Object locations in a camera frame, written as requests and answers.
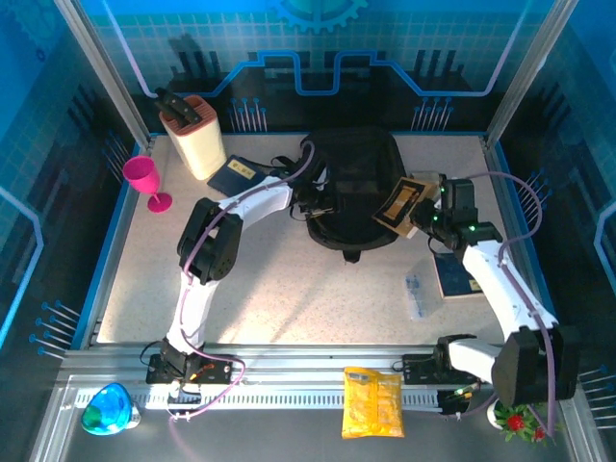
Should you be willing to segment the black and gold book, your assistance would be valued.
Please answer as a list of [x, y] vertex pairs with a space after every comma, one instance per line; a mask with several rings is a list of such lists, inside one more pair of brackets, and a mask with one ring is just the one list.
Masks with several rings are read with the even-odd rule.
[[372, 219], [403, 237], [404, 218], [411, 218], [418, 205], [427, 198], [432, 199], [436, 192], [437, 188], [414, 181], [413, 178], [401, 177], [389, 197], [372, 215]]

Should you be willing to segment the black backpack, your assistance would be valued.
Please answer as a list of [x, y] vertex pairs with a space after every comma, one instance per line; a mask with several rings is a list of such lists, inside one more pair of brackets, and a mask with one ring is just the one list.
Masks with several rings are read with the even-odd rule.
[[316, 130], [300, 142], [297, 160], [276, 156], [271, 164], [288, 175], [301, 167], [312, 172], [323, 165], [330, 168], [337, 212], [305, 223], [313, 241], [342, 252], [346, 262], [355, 264], [362, 252], [398, 238], [372, 219], [406, 175], [398, 145], [388, 131], [379, 127]]

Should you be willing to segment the blue notebook with gold label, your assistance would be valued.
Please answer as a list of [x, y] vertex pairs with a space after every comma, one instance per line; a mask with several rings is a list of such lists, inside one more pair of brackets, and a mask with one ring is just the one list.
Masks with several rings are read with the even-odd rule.
[[432, 259], [442, 299], [483, 296], [475, 278], [465, 270], [453, 253], [437, 253]]
[[208, 180], [207, 185], [228, 197], [243, 193], [266, 178], [266, 174], [255, 163], [232, 155]]

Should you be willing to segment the clear plastic bag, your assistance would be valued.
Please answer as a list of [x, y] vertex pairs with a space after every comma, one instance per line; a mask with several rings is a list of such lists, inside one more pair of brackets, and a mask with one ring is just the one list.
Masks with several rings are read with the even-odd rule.
[[404, 291], [411, 321], [425, 321], [443, 306], [432, 259], [424, 257], [405, 273]]

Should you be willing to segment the yellow snack bag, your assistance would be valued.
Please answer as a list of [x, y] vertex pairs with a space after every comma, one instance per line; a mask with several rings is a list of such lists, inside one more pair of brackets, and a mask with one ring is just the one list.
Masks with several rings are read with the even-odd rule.
[[359, 367], [344, 369], [342, 438], [402, 438], [399, 375]]

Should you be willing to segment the cream and orange knife block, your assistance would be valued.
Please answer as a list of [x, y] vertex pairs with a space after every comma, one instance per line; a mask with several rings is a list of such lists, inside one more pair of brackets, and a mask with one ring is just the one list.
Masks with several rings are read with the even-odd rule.
[[210, 178], [227, 160], [218, 114], [199, 95], [190, 94], [182, 98], [202, 117], [199, 123], [180, 127], [177, 121], [160, 109], [159, 119], [186, 168], [194, 178], [203, 181]]

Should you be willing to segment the pink plastic goblet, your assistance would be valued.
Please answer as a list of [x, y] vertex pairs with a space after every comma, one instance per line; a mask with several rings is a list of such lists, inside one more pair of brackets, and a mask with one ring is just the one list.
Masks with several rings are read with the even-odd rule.
[[170, 209], [172, 197], [161, 191], [161, 176], [155, 162], [147, 156], [136, 156], [128, 160], [123, 168], [124, 179], [138, 193], [147, 194], [147, 209], [161, 214]]

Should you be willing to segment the potted plant with red flowers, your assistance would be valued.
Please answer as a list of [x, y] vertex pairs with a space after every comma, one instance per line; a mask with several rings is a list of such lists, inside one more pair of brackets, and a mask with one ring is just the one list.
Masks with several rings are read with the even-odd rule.
[[488, 406], [486, 417], [506, 442], [517, 438], [526, 443], [546, 446], [549, 441], [546, 432], [548, 422], [542, 424], [542, 419], [547, 417], [547, 410], [546, 403], [505, 406], [497, 399]]

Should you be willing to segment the blue glass ornament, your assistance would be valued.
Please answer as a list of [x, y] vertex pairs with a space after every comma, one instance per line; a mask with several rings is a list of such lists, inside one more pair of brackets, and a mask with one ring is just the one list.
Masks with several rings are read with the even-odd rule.
[[81, 427], [90, 435], [112, 436], [135, 428], [141, 412], [128, 390], [114, 382], [98, 391], [81, 416]]

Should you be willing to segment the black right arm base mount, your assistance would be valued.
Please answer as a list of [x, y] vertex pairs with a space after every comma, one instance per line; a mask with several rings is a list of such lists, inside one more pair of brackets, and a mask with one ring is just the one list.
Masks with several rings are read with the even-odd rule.
[[433, 356], [404, 354], [401, 359], [405, 385], [470, 385], [478, 381], [468, 372], [447, 369]]

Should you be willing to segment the black handled knife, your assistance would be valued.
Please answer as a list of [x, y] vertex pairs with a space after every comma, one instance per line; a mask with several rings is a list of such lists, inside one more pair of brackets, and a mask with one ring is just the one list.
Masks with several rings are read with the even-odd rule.
[[202, 120], [202, 117], [187, 101], [183, 99], [174, 99], [167, 104], [170, 110], [170, 116], [178, 122], [180, 127], [197, 124]]
[[184, 116], [185, 101], [182, 97], [164, 88], [155, 89], [157, 107], [168, 116]]

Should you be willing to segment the aluminium front rail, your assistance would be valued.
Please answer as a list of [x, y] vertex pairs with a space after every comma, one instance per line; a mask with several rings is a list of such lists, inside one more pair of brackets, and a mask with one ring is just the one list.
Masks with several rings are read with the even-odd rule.
[[[436, 346], [223, 346], [210, 345], [206, 358], [233, 361], [231, 382], [243, 385], [336, 385], [346, 367], [363, 367], [402, 375], [404, 354], [433, 356]], [[90, 386], [119, 381], [127, 387], [147, 384], [145, 363], [160, 351], [154, 347], [104, 346], [71, 351], [64, 358], [57, 383]]]

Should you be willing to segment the aluminium frame post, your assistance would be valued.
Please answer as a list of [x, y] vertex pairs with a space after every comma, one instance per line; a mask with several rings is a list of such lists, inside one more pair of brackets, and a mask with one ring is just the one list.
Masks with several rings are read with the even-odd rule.
[[555, 43], [578, 5], [578, 1], [553, 0], [552, 7], [531, 42], [488, 126], [485, 139], [485, 147], [487, 149], [494, 148], [500, 140], [535, 77], [544, 66]]
[[135, 142], [141, 149], [147, 149], [151, 140], [149, 130], [85, 10], [78, 0], [53, 0], [53, 2], [105, 91], [111, 97]]

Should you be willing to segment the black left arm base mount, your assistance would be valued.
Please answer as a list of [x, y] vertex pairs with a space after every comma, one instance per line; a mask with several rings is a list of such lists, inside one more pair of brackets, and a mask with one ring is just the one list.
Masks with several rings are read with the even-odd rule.
[[174, 381], [180, 385], [231, 383], [233, 361], [230, 356], [220, 360], [194, 352], [184, 353], [171, 346], [167, 339], [163, 339], [160, 345], [160, 351], [152, 354], [147, 363], [143, 360], [146, 349], [141, 352], [140, 361], [147, 366], [147, 384], [171, 384]]

